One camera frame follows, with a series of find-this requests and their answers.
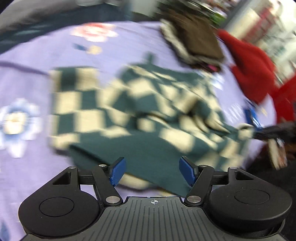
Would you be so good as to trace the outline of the purple floral bed sheet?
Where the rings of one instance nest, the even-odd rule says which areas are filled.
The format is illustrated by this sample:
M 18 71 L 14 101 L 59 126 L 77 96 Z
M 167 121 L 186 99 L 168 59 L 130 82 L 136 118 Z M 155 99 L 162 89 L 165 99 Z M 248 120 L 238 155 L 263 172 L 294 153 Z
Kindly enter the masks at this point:
M 161 23 L 87 23 L 1 54 L 1 240 L 21 240 L 20 204 L 69 166 L 124 157 L 124 196 L 189 186 L 179 158 L 250 165 L 264 143 L 239 133 L 248 102 L 224 43 L 222 71 L 182 63 Z

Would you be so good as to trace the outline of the green cream checkered sweater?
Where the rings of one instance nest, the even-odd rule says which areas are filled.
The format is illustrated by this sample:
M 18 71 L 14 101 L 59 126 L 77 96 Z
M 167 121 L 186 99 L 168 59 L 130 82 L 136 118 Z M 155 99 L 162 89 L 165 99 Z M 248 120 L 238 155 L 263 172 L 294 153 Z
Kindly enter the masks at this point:
M 242 164 L 254 135 L 251 125 L 227 124 L 210 74 L 161 68 L 152 55 L 103 87 L 92 67 L 60 67 L 50 77 L 52 147 L 80 169 L 124 157 L 128 187 L 185 196 L 180 157 L 225 171 Z

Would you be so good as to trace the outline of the brown folded clothes stack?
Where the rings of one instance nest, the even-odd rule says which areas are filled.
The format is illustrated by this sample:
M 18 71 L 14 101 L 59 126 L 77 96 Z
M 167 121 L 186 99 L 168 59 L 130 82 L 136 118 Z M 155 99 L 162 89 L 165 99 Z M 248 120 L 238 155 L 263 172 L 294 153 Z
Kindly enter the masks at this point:
M 170 9 L 161 19 L 161 33 L 180 60 L 192 68 L 221 70 L 224 54 L 205 17 Z

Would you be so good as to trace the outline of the teal blue blanket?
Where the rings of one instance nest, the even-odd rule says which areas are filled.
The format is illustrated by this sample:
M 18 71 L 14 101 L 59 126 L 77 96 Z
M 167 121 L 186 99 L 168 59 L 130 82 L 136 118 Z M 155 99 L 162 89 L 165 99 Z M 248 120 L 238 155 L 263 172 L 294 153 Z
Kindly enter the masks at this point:
M 129 2 L 121 6 L 102 3 L 95 6 L 82 6 L 70 11 L 53 14 L 36 23 L 17 27 L 1 33 L 1 53 L 9 51 L 18 44 L 45 35 L 49 32 L 91 22 L 112 22 L 130 20 L 132 14 Z

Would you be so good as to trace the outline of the red garment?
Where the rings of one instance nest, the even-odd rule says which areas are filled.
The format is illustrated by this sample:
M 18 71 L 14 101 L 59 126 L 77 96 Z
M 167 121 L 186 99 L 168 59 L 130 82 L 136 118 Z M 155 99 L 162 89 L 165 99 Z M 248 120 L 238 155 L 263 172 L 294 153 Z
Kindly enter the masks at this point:
M 273 99 L 277 122 L 295 120 L 295 76 L 284 85 L 276 85 L 275 65 L 259 47 L 239 40 L 226 30 L 219 29 L 235 64 L 231 71 L 243 94 L 255 104 L 261 104 L 269 95 Z

